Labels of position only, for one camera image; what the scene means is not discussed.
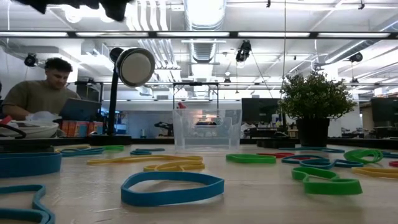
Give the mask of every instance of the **green rubber band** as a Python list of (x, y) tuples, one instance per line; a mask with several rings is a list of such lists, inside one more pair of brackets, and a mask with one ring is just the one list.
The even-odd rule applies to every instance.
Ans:
[[(362, 159), (365, 156), (373, 156), (373, 160)], [(375, 149), (356, 149), (344, 153), (344, 158), (348, 161), (362, 162), (363, 164), (377, 163), (383, 158), (383, 153)]]
[(106, 152), (114, 152), (114, 153), (118, 153), (118, 152), (123, 152), (124, 151), (124, 146), (103, 146), (104, 151)]
[(226, 155), (226, 160), (238, 163), (274, 164), (276, 163), (276, 156), (260, 156), (254, 154), (229, 154)]
[[(310, 177), (320, 177), (329, 182), (310, 181)], [(340, 179), (339, 175), (330, 170), (313, 167), (296, 167), (292, 170), (294, 180), (301, 180), (306, 194), (322, 195), (357, 195), (362, 193), (362, 187), (357, 179)]]

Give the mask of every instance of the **man's hair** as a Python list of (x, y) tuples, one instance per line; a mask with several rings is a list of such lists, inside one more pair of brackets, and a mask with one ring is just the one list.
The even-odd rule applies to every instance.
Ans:
[(69, 64), (66, 60), (62, 60), (60, 58), (48, 58), (45, 61), (44, 69), (56, 69), (60, 72), (72, 72), (72, 65)]

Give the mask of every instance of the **desk lamp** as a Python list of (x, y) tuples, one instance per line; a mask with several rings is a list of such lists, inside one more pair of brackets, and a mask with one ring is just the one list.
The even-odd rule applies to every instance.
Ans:
[(109, 57), (114, 63), (114, 68), (109, 102), (108, 130), (106, 134), (93, 134), (89, 137), (89, 143), (95, 146), (127, 145), (131, 143), (130, 136), (116, 135), (114, 133), (118, 82), (120, 79), (128, 87), (139, 87), (148, 82), (155, 71), (155, 58), (146, 49), (131, 48), (123, 50), (120, 47), (116, 47), (110, 51)]

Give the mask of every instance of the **box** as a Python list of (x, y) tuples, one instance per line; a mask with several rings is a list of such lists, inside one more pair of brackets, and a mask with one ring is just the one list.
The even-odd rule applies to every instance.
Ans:
[(88, 123), (87, 121), (62, 121), (61, 130), (67, 137), (86, 137)]
[(90, 122), (88, 125), (87, 135), (89, 135), (92, 132), (96, 132), (97, 134), (102, 134), (103, 128), (104, 128), (104, 123), (102, 122), (97, 122), (97, 121)]
[(242, 110), (173, 110), (177, 152), (236, 152)]

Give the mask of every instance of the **black plant pot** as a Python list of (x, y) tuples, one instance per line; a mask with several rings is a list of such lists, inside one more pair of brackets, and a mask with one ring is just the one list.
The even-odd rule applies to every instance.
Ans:
[(300, 144), (307, 147), (325, 147), (328, 141), (328, 118), (298, 119), (297, 129)]

